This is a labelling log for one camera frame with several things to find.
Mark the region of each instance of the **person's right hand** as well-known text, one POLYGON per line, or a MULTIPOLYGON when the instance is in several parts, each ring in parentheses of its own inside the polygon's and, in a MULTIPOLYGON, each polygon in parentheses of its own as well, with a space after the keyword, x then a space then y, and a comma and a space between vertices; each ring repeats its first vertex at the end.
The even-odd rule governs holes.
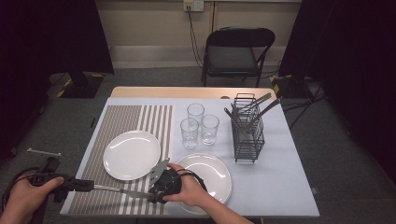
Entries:
MULTIPOLYGON (((179 175, 185 173, 184 168, 180 165, 169 163, 168 166, 177 171, 179 175)), ((184 175, 181 177, 182 186, 179 194, 172 194, 163 196, 163 199, 168 202, 183 202, 190 206, 200 206, 204 201, 204 197, 210 196, 198 183, 198 181, 191 175, 184 175)))

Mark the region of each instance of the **person's left hand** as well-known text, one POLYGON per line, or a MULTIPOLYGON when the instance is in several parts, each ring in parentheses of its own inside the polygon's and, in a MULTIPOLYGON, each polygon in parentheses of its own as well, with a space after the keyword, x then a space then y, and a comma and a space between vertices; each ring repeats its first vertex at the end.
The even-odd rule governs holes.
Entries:
POLYGON ((20 179, 23 179, 12 188, 0 224, 29 223, 33 212, 44 202, 47 195, 64 182, 62 177, 56 177, 41 187, 35 187, 25 177, 20 176, 20 179))

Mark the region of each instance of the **black chair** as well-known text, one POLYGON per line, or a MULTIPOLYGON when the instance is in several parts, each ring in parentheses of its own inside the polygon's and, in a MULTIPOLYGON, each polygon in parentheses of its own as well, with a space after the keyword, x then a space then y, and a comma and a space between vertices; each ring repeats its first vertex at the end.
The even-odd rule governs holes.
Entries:
POLYGON ((256 87, 262 78, 265 54, 275 41, 275 34, 266 28, 226 27, 209 35, 206 40, 201 80, 206 86, 210 77, 256 77, 256 87), (253 49, 263 49, 256 58, 253 49))

